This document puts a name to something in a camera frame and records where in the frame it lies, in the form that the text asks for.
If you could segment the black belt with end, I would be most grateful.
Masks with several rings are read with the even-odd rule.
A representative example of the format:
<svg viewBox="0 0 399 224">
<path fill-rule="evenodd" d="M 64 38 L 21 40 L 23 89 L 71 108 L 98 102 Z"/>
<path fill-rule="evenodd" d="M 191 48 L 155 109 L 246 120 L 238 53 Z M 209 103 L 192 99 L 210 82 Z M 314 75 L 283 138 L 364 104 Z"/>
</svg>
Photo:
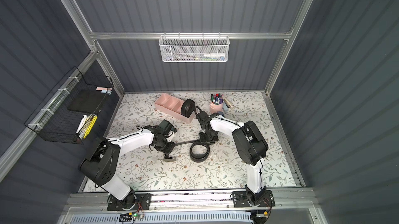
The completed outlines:
<svg viewBox="0 0 399 224">
<path fill-rule="evenodd" d="M 171 142 L 172 148 L 181 145 L 190 145 L 189 157 L 195 163 L 204 162 L 210 155 L 211 145 L 200 140 L 192 140 L 182 143 Z"/>
</svg>

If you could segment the pink compartment storage box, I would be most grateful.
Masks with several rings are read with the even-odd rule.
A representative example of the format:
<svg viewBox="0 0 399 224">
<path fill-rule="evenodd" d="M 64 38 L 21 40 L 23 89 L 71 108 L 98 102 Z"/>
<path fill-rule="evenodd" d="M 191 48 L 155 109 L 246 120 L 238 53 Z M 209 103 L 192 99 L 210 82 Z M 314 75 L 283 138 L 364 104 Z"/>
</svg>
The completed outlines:
<svg viewBox="0 0 399 224">
<path fill-rule="evenodd" d="M 155 102 L 154 105 L 157 110 L 170 115 L 182 122 L 191 123 L 195 117 L 194 113 L 190 117 L 185 117 L 181 114 L 181 107 L 184 101 L 171 96 L 167 93 L 163 93 Z"/>
</svg>

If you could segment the long black belt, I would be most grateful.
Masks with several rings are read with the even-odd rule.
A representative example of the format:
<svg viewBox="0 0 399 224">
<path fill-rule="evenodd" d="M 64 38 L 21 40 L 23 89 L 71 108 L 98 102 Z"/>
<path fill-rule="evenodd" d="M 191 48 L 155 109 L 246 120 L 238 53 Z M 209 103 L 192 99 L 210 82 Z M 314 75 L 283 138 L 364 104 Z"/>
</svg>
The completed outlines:
<svg viewBox="0 0 399 224">
<path fill-rule="evenodd" d="M 195 107 L 196 107 L 196 105 L 195 105 L 194 100 L 192 100 L 192 99 L 185 100 L 181 107 L 181 111 L 180 111 L 181 115 L 186 118 L 189 118 L 192 115 L 192 113 L 194 112 Z"/>
</svg>

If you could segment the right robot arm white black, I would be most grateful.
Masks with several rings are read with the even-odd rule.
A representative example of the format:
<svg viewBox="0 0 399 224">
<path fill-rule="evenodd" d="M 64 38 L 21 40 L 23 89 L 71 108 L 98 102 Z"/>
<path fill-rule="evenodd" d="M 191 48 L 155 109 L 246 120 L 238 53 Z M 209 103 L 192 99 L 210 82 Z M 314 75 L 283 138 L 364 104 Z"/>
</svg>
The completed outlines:
<svg viewBox="0 0 399 224">
<path fill-rule="evenodd" d="M 256 123 L 229 120 L 218 113 L 208 115 L 198 106 L 194 113 L 202 130 L 199 133 L 200 145 L 214 144 L 219 140 L 219 133 L 234 140 L 240 159 L 247 164 L 247 201 L 252 206 L 264 203 L 268 193 L 262 178 L 262 168 L 269 146 Z"/>
</svg>

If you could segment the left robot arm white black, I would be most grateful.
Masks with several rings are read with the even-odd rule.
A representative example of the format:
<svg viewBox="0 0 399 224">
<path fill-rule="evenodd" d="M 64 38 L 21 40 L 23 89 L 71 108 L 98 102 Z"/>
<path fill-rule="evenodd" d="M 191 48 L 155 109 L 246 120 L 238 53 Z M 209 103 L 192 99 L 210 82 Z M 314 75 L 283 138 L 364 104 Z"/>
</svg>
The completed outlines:
<svg viewBox="0 0 399 224">
<path fill-rule="evenodd" d="M 137 129 L 119 137 L 98 138 L 97 144 L 89 150 L 79 166 L 80 172 L 119 201 L 129 202 L 128 196 L 134 195 L 134 190 L 117 175 L 116 168 L 121 156 L 150 146 L 162 152 L 165 159 L 171 159 L 170 154 L 176 145 L 172 140 L 177 128 L 167 120 Z"/>
</svg>

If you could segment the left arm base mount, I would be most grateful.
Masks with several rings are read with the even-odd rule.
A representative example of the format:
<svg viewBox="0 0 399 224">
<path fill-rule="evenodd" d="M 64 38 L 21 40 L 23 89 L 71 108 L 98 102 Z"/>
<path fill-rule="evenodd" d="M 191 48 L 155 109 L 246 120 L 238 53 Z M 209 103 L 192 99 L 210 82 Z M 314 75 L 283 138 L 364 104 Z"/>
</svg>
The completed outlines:
<svg viewBox="0 0 399 224">
<path fill-rule="evenodd" d="M 152 194 L 130 193 L 124 200 L 118 200 L 109 194 L 107 199 L 107 211 L 146 211 L 149 210 Z"/>
</svg>

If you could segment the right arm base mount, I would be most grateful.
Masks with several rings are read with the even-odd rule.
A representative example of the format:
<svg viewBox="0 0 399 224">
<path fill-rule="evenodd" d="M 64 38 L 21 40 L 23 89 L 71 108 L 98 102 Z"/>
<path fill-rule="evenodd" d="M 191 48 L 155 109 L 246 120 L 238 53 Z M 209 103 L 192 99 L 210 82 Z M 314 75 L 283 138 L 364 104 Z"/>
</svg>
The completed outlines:
<svg viewBox="0 0 399 224">
<path fill-rule="evenodd" d="M 271 190 L 262 190 L 259 193 L 251 191 L 234 191 L 230 194 L 235 208 L 245 207 L 275 207 L 274 196 Z"/>
</svg>

